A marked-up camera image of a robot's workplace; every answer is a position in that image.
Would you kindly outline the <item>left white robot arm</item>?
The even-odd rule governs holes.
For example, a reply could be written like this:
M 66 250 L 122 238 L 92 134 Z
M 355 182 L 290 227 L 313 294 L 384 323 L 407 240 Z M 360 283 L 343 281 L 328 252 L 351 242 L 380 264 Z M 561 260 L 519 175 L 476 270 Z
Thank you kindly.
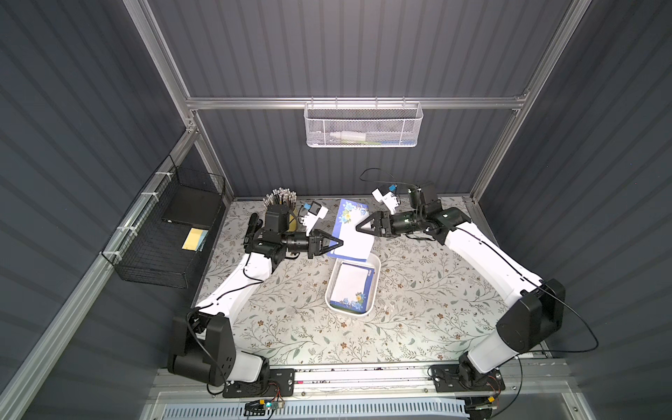
M 173 336 L 167 369 L 171 374 L 223 387 L 228 383 L 269 386 L 270 363 L 236 346 L 233 325 L 253 292 L 280 264 L 305 253 L 310 259 L 325 255 L 343 241 L 316 229 L 326 206 L 313 201 L 297 219 L 304 230 L 290 230 L 295 218 L 287 205 L 270 205 L 264 218 L 252 213 L 243 239 L 244 254 L 234 271 L 203 301 L 173 318 Z

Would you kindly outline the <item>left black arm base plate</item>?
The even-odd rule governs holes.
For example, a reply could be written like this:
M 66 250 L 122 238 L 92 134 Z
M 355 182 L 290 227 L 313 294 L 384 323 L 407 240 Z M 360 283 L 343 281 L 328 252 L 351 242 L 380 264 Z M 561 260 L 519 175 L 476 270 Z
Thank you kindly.
M 224 390 L 224 398 L 272 398 L 291 397 L 295 385 L 295 369 L 270 369 L 262 372 L 253 383 L 229 381 Z

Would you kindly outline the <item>blue floral stationery paper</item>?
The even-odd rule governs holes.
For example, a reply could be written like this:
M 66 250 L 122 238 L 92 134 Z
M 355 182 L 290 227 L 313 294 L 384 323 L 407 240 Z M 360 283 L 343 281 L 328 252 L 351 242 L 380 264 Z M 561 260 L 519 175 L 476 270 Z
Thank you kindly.
M 337 258 L 366 262 L 374 245 L 374 236 L 356 231 L 356 225 L 369 216 L 369 207 L 349 199 L 342 199 L 334 223 L 332 236 L 344 244 L 336 250 Z

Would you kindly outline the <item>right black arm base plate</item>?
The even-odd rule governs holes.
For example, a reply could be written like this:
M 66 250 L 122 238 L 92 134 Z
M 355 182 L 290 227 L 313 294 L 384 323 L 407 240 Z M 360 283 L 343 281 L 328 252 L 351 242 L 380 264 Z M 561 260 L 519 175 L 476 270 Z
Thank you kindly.
M 497 369 L 488 374 L 481 374 L 460 364 L 435 364 L 428 368 L 428 376 L 439 393 L 490 392 L 499 394 L 506 389 L 502 375 Z

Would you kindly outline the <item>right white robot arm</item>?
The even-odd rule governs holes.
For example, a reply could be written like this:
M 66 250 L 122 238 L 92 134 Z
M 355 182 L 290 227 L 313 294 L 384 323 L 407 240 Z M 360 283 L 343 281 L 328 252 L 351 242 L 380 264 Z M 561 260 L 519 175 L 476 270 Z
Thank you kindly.
M 495 330 L 458 360 L 458 377 L 467 386 L 501 365 L 530 352 L 558 331 L 563 322 L 565 287 L 544 281 L 504 253 L 458 208 L 444 208 L 432 185 L 409 185 L 411 210 L 399 213 L 395 191 L 372 193 L 385 206 L 356 226 L 377 237 L 421 233 L 465 259 L 495 288 L 507 306 Z

